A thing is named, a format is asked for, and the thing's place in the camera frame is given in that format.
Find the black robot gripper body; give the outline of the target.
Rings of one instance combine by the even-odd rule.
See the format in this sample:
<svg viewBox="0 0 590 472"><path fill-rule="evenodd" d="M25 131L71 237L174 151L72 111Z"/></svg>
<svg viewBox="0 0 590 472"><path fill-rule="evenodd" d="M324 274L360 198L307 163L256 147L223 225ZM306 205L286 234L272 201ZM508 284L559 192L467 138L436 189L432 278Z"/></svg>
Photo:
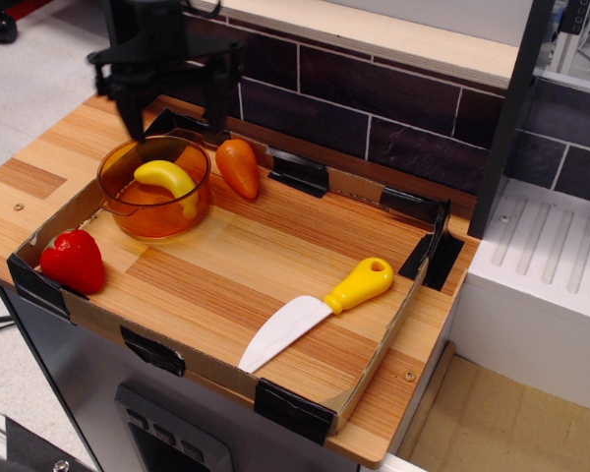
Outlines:
<svg viewBox="0 0 590 472"><path fill-rule="evenodd" d="M128 36L88 56L100 94L113 98L118 89L190 86L204 92L216 73L237 73L240 80L243 43L187 29L180 2L128 2L113 19Z"/></svg>

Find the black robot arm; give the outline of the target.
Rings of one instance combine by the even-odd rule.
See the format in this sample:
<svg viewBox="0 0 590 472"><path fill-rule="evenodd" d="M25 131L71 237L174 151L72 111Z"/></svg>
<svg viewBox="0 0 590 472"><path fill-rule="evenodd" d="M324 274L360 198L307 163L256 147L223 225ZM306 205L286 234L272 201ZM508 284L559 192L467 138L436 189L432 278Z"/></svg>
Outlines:
<svg viewBox="0 0 590 472"><path fill-rule="evenodd" d="M241 78L243 45L211 38L186 27L185 10L212 19L217 3L204 12L180 1L122 1L111 9L112 38L92 52L97 93L116 103L130 137L145 138L143 109L173 89L198 87L205 100L204 127L217 134L225 127L232 94Z"/></svg>

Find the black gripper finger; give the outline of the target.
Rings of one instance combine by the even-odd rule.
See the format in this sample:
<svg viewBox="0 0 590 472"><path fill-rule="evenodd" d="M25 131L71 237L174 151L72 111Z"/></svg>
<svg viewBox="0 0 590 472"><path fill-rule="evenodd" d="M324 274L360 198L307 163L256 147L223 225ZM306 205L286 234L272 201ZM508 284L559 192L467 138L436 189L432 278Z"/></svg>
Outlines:
<svg viewBox="0 0 590 472"><path fill-rule="evenodd" d="M224 131L230 108L237 96L239 75L237 73L212 74L204 86L206 111L204 118L210 132L218 135Z"/></svg>
<svg viewBox="0 0 590 472"><path fill-rule="evenodd" d="M145 139L143 110L152 102L152 92L148 89L121 88L115 91L113 99L130 137L142 142Z"/></svg>

